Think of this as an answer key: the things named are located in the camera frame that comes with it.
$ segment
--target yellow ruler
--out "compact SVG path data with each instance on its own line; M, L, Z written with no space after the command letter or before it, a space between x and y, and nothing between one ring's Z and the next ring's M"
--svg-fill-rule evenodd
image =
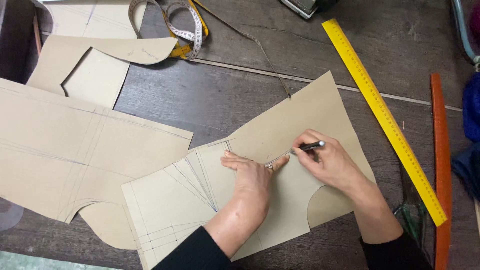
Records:
M433 222L437 227L442 225L442 223L447 220L447 216L438 201L437 195L428 182L425 173L413 154L410 145L408 145L405 136L403 136L402 131L393 118L392 113L387 108L384 99L380 96L377 87L375 87L372 79L361 63L360 58L335 19L327 21L322 25L332 40L336 50L340 54L343 62L350 71L350 74L353 76L360 91L367 100L375 117L382 126L395 152L400 158L400 161L405 166L405 169L407 169L407 172L430 213Z

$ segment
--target black sleeve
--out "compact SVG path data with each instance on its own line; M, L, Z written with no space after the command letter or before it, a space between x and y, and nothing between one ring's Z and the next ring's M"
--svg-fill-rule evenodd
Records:
M360 239L370 270L432 270L415 241L407 234L384 244L366 244Z
M230 260L200 226L153 270L224 270Z

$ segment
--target hand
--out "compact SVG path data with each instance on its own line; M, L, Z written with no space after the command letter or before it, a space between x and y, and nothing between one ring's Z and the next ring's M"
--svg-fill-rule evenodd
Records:
M237 171L232 199L205 226L215 243L232 258L265 220L269 207L268 187L274 172L290 156L272 163L273 169L225 151L222 165Z
M304 152L301 144L324 141L325 146ZM367 178L353 162L340 143L312 129L307 129L293 142L293 149L300 164L308 169L321 182L336 187L349 195Z
M229 151L225 151L225 157L220 158L223 166L237 171L232 200L242 201L251 213L251 219L257 220L260 224L268 213L270 179L289 159L289 155L279 158L271 164L273 168L270 169Z

